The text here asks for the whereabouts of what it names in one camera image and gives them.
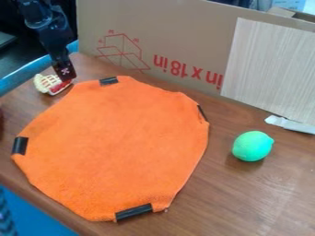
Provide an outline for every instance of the wooden panel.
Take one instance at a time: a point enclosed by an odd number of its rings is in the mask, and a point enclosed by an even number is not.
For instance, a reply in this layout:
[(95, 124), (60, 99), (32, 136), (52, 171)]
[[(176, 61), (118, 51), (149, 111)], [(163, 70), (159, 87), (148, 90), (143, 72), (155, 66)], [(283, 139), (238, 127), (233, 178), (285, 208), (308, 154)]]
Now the wooden panel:
[(221, 95), (315, 124), (315, 34), (239, 18)]
[[(315, 234), (315, 190), (312, 187), (315, 182), (315, 136), (268, 125), (263, 121), (268, 112), (247, 105), (209, 97), (144, 74), (131, 73), (82, 54), (71, 57), (78, 74), (76, 82), (130, 75), (157, 87), (180, 90), (196, 100), (211, 124), (209, 145), (204, 156), (168, 212), (130, 218), (119, 224), (89, 222), (31, 186), (10, 159), (14, 136), (68, 91), (56, 97), (45, 96), (36, 91), (29, 81), (2, 98), (0, 183), (80, 235)], [(274, 149), (264, 161), (246, 163), (231, 156), (234, 138), (248, 130), (261, 130), (274, 138)]]

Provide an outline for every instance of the cardboard box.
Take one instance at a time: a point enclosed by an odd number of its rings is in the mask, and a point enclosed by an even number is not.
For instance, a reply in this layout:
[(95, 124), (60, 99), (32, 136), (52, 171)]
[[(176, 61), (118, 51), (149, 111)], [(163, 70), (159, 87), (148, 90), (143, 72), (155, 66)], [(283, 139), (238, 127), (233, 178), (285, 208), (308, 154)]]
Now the cardboard box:
[(315, 24), (201, 0), (77, 0), (79, 51), (218, 94), (237, 18), (300, 30)]
[(273, 6), (272, 8), (269, 9), (268, 13), (285, 17), (285, 18), (298, 18), (298, 19), (302, 19), (308, 22), (315, 23), (314, 15), (300, 12), (300, 11), (284, 9), (282, 7)]

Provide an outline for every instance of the table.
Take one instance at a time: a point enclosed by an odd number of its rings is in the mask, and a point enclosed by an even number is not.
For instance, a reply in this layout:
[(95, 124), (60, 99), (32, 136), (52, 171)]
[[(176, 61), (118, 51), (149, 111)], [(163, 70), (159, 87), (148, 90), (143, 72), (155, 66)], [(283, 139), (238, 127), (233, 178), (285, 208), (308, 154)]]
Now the table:
[[(168, 212), (119, 224), (89, 222), (32, 187), (10, 159), (14, 137), (35, 116), (61, 99), (40, 94), (29, 81), (2, 98), (0, 183), (57, 218), (80, 235), (315, 235), (315, 136), (266, 124), (268, 112), (204, 95), (161, 79), (105, 64), (83, 54), (71, 56), (78, 78), (129, 75), (199, 102), (209, 120), (208, 148)], [(43, 72), (52, 72), (49, 68)], [(230, 154), (234, 138), (261, 130), (275, 140), (264, 161), (246, 163)]]

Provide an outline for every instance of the orange cloth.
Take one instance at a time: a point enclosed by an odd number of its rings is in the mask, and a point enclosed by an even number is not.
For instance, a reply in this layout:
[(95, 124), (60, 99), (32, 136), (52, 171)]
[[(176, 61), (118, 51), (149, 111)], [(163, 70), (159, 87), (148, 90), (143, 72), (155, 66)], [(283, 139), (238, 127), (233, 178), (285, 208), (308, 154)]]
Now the orange cloth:
[(89, 220), (148, 203), (165, 209), (207, 146), (195, 101), (117, 78), (76, 84), (19, 134), (26, 154), (12, 155), (31, 184)]

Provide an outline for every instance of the cardboard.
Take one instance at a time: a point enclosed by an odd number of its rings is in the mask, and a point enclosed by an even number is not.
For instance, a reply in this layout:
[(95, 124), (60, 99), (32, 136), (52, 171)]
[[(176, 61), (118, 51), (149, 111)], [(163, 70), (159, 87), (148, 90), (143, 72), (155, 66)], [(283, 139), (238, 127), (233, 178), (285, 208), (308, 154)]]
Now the cardboard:
[(315, 33), (238, 19), (221, 95), (315, 125)]
[(313, 22), (315, 23), (315, 16), (305, 13), (305, 12), (300, 12), (300, 11), (295, 11), (295, 10), (289, 10), (289, 9), (284, 9), (281, 7), (274, 6), (269, 9), (268, 13), (274, 14), (277, 16), (281, 17), (286, 17), (286, 18), (298, 18), (302, 19), (308, 22)]
[(79, 51), (218, 94), (237, 18), (295, 29), (315, 24), (200, 0), (77, 0)]

